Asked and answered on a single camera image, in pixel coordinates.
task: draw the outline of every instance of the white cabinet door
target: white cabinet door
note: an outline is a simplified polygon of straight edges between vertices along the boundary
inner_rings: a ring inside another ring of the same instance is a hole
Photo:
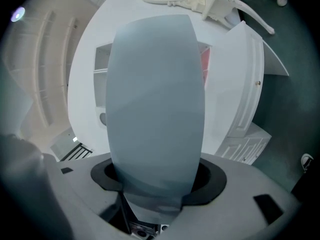
[[[254,154],[249,158],[247,161],[248,165],[252,165],[253,162],[260,156],[262,151],[265,149],[266,145],[270,141],[270,138],[263,138],[260,143],[257,145],[256,150],[254,151]]]
[[[257,146],[260,142],[261,138],[249,138],[242,151],[237,157],[235,157],[235,160],[238,162],[247,163],[247,159],[249,159],[252,154],[255,154]]]
[[[225,138],[215,156],[234,160],[248,142],[247,138]]]
[[[264,78],[264,46],[261,36],[246,26],[247,71],[240,104],[228,137],[242,138],[255,115]]]

